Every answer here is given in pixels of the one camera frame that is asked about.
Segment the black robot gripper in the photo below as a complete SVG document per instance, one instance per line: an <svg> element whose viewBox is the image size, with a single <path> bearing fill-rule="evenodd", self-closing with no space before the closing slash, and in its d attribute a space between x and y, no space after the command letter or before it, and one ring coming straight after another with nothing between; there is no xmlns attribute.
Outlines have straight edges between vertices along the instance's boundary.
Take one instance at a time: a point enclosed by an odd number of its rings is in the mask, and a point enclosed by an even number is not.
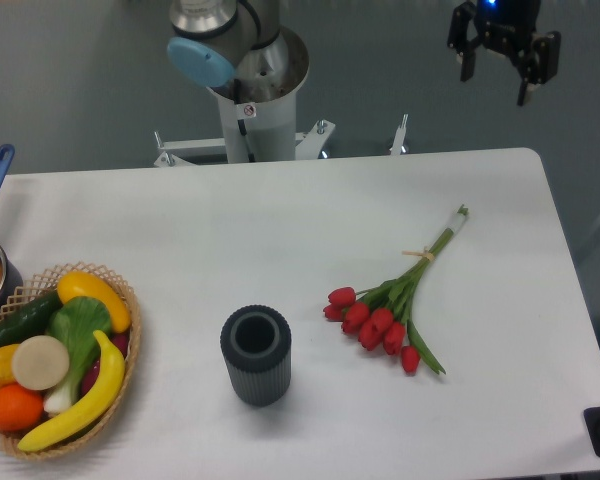
<svg viewBox="0 0 600 480"><path fill-rule="evenodd" d="M480 0L476 5L464 1L457 6L452 12L447 46L460 60L460 81L473 77L476 48L481 43L498 53L527 50L517 66L521 76L517 105L524 106L533 91L557 75L559 67L561 33L534 34L540 7L540 0ZM470 39L473 21L478 36Z"/></svg>

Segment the silver robot arm blue cap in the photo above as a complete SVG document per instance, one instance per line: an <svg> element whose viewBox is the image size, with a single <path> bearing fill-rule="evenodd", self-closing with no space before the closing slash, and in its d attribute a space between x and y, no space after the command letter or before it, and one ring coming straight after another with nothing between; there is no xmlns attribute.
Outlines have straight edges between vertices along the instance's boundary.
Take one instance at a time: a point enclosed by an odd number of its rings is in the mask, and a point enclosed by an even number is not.
<svg viewBox="0 0 600 480"><path fill-rule="evenodd" d="M538 1L464 1L452 12L448 48L472 78L476 51L508 59L520 76L517 104L558 73L561 34L536 28ZM167 46L172 64L188 79L236 103L263 102L289 93L283 82L301 62L284 39L277 1L174 1Z"/></svg>

